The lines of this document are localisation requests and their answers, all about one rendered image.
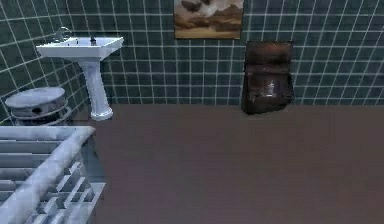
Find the framed brown landscape picture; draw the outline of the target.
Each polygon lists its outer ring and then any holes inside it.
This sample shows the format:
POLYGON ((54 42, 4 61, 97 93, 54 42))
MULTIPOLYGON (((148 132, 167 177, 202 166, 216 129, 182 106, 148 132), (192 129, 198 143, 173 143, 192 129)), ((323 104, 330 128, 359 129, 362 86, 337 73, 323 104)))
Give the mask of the framed brown landscape picture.
POLYGON ((176 39, 239 39, 244 0, 174 0, 176 39))

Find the white slatted rack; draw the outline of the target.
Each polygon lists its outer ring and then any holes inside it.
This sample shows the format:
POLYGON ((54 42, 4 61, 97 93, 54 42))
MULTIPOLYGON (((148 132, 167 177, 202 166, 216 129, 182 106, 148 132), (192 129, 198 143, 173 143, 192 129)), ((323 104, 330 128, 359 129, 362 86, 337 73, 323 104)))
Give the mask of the white slatted rack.
POLYGON ((91 126, 0 126, 0 224, 92 224, 106 186, 91 126))

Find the silver sink faucet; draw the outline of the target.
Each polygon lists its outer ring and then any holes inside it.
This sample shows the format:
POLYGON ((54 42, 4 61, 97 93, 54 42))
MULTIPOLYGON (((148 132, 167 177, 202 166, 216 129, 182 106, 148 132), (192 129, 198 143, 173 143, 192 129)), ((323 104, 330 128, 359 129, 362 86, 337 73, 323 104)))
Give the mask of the silver sink faucet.
POLYGON ((55 33, 54 42, 64 42, 72 35, 72 31, 67 27, 60 27, 55 33))

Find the dark brown open box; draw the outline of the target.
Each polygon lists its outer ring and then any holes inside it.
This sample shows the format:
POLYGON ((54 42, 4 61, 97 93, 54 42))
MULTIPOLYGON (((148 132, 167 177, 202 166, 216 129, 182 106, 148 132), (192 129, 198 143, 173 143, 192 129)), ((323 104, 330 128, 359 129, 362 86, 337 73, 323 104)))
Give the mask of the dark brown open box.
POLYGON ((248 41, 241 109, 245 114, 283 110, 294 99, 292 41, 248 41))

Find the white pedestal sink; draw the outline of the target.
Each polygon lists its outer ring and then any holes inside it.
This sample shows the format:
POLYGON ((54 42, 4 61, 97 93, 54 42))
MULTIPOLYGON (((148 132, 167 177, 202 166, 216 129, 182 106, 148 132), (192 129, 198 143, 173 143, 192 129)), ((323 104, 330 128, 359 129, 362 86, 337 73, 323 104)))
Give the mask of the white pedestal sink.
POLYGON ((95 121, 113 116, 101 75, 101 62, 122 48, 123 37, 70 37, 36 47, 45 58, 61 58, 77 63, 85 77, 91 104, 90 116, 95 121))

